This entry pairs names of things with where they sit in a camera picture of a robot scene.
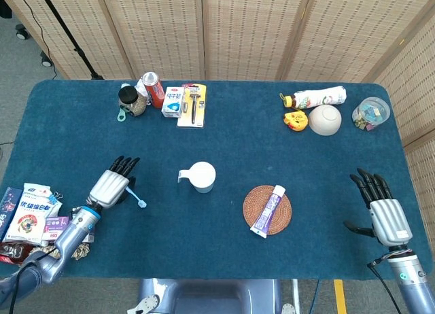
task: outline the jar lid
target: jar lid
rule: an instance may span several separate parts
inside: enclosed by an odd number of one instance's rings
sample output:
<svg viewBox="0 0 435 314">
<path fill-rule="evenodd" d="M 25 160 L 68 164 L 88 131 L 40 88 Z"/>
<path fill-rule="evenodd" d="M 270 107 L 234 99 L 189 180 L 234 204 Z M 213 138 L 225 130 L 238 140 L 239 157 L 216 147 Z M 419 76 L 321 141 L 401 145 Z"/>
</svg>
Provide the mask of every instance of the jar lid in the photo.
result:
<svg viewBox="0 0 435 314">
<path fill-rule="evenodd" d="M 121 102 L 125 103 L 126 105 L 136 102 L 137 98 L 139 97 L 136 89 L 131 85 L 121 88 L 118 96 L 120 97 Z"/>
</svg>

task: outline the toothpaste tube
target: toothpaste tube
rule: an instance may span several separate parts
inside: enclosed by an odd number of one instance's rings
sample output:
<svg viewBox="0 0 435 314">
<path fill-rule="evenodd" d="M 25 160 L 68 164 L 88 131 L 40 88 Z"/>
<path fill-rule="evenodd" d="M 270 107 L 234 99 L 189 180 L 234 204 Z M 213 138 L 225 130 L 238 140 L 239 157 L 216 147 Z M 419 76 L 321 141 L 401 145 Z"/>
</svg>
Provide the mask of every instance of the toothpaste tube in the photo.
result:
<svg viewBox="0 0 435 314">
<path fill-rule="evenodd" d="M 276 185 L 273 189 L 272 195 L 267 201 L 266 207 L 264 208 L 261 215 L 258 217 L 256 223 L 251 227 L 251 230 L 263 238 L 267 237 L 267 230 L 272 222 L 273 214 L 278 207 L 279 202 L 283 198 L 285 193 L 285 188 L 280 185 Z"/>
</svg>

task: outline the stand pole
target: stand pole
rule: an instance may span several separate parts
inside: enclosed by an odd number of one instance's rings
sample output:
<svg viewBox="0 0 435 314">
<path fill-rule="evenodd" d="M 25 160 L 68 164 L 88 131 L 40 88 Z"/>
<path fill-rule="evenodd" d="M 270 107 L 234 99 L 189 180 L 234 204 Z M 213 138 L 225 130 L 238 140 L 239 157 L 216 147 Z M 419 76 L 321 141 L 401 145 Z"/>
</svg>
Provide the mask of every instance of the stand pole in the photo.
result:
<svg viewBox="0 0 435 314">
<path fill-rule="evenodd" d="M 94 70 L 92 65 L 89 63 L 89 60 L 86 58 L 86 55 L 84 54 L 84 51 L 80 48 L 77 41 L 74 39 L 73 35 L 69 31 L 69 29 L 68 29 L 67 25 L 65 24 L 65 22 L 63 21 L 63 19 L 60 17 L 60 14 L 58 13 L 55 6 L 53 5 L 52 1 L 51 0 L 44 0 L 44 1 L 47 3 L 48 7 L 51 9 L 51 11 L 53 12 L 56 19 L 59 21 L 59 24 L 62 26 L 62 29 L 68 35 L 68 38 L 71 40 L 72 44 L 74 45 L 74 51 L 76 51 L 79 54 L 79 56 L 83 59 L 84 63 L 86 64 L 87 68 L 90 71 L 91 79 L 92 80 L 104 80 L 103 76 L 98 75 L 98 73 Z"/>
</svg>

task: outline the beige fabric screen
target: beige fabric screen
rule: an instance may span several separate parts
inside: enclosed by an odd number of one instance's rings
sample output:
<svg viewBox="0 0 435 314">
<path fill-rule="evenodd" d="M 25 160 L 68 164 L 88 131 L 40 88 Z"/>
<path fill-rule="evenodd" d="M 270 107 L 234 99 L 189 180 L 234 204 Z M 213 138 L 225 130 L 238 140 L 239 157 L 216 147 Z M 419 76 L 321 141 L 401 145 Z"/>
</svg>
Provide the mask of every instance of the beige fabric screen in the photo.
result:
<svg viewBox="0 0 435 314">
<path fill-rule="evenodd" d="M 205 77 L 201 0 L 105 0 L 136 78 Z"/>
<path fill-rule="evenodd" d="M 435 129 L 435 16 L 376 83 L 388 91 L 404 145 Z"/>
<path fill-rule="evenodd" d="M 376 79 L 391 99 L 426 233 L 435 251 L 435 16 Z"/>
<path fill-rule="evenodd" d="M 435 136 L 408 151 L 406 158 L 426 234 L 435 253 Z"/>
<path fill-rule="evenodd" d="M 43 29 L 43 36 L 50 48 L 54 63 L 64 77 L 90 79 L 88 68 L 73 51 L 73 44 L 46 2 L 26 1 Z M 29 8 L 22 0 L 6 0 L 6 2 L 46 52 L 39 27 Z M 123 57 L 122 47 L 117 43 L 98 0 L 52 0 L 52 2 L 98 74 L 106 79 L 132 76 L 128 62 Z"/>
<path fill-rule="evenodd" d="M 287 80 L 360 82 L 428 0 L 315 0 Z"/>
<path fill-rule="evenodd" d="M 207 79 L 274 80 L 302 0 L 203 0 Z"/>
</svg>

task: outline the soda can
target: soda can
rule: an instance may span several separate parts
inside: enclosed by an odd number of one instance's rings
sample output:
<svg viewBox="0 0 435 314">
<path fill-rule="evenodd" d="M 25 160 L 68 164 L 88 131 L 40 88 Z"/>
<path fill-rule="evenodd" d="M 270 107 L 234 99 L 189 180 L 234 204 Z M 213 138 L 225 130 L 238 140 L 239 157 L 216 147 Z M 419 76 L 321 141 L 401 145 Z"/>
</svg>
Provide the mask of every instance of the soda can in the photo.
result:
<svg viewBox="0 0 435 314">
<path fill-rule="evenodd" d="M 164 90 L 158 75 L 153 71 L 148 71 L 143 74 L 142 82 L 148 92 L 148 98 L 151 104 L 156 108 L 161 108 L 164 101 Z"/>
</svg>

